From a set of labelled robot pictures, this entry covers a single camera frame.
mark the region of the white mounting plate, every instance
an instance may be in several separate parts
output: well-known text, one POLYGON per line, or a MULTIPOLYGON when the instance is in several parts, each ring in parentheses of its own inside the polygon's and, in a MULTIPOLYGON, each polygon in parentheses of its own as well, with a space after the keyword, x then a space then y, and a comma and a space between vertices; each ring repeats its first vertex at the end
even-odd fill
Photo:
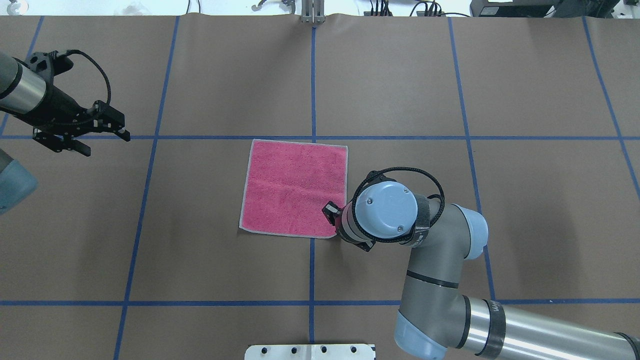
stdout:
POLYGON ((375 360, 375 348, 368 344, 253 345, 246 349, 244 360, 375 360))

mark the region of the light blue cap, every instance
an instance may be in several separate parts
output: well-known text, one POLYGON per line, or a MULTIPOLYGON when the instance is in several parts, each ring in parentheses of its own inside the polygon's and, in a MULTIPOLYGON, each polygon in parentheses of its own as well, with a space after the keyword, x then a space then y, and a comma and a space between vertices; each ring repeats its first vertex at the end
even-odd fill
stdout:
POLYGON ((38 187, 38 181, 17 160, 0 172, 0 215, 24 200, 38 187))
POLYGON ((442 360, 447 348, 426 336, 398 311, 394 339, 405 352, 427 360, 442 360))
POLYGON ((356 218, 369 234, 391 239, 411 231, 418 202, 405 185, 384 181, 366 188, 356 201, 356 218))
POLYGON ((471 235, 471 248, 469 248, 469 254, 465 259, 471 260, 482 255, 482 251, 489 240, 489 226, 486 224, 486 220, 482 214, 463 208, 460 205, 453 204, 462 211, 462 215, 467 219, 467 225, 469 226, 469 234, 471 235))

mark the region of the pink towel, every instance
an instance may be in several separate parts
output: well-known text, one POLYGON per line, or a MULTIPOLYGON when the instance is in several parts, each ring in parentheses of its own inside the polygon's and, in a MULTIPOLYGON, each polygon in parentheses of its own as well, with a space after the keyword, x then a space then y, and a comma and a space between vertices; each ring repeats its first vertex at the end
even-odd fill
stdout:
POLYGON ((331 238, 322 208, 346 203, 347 147, 254 140, 240 228, 252 233, 331 238))

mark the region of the white floor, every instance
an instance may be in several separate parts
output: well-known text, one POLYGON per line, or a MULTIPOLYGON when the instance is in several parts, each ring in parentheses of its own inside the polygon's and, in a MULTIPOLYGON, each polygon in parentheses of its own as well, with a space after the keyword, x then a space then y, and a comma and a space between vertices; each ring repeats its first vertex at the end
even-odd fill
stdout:
MULTIPOLYGON (((20 0, 27 2, 25 15, 180 15, 187 12, 189 0, 20 0)), ((289 13, 289 8, 280 0, 267 0, 262 8, 254 12, 251 7, 259 0, 200 0, 202 13, 209 15, 280 15, 289 13)), ((446 0, 441 5, 445 12, 469 14, 470 0, 446 0)), ((300 14, 301 0, 296 0, 296 12, 300 14)), ((0 0, 0 9, 9 5, 9 0, 0 0)), ((390 0, 394 16, 408 16, 415 5, 414 0, 390 0)), ((325 0, 325 14, 345 13, 363 15, 371 9, 369 0, 325 0)), ((198 12, 198 0, 191 0, 190 12, 198 12)), ((7 12, 0 10, 0 15, 7 12)), ((637 18, 637 6, 627 6, 623 0, 615 7, 616 17, 637 18)))

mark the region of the white bracket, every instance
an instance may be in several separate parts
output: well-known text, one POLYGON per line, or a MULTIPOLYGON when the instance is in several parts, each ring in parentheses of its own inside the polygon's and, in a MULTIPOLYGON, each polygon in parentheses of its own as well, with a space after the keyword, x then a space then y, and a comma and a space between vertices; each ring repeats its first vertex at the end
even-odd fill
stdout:
POLYGON ((302 0, 302 22, 322 24, 324 22, 324 0, 302 0))
POLYGON ((253 345, 244 360, 375 360, 376 346, 368 344, 253 345))

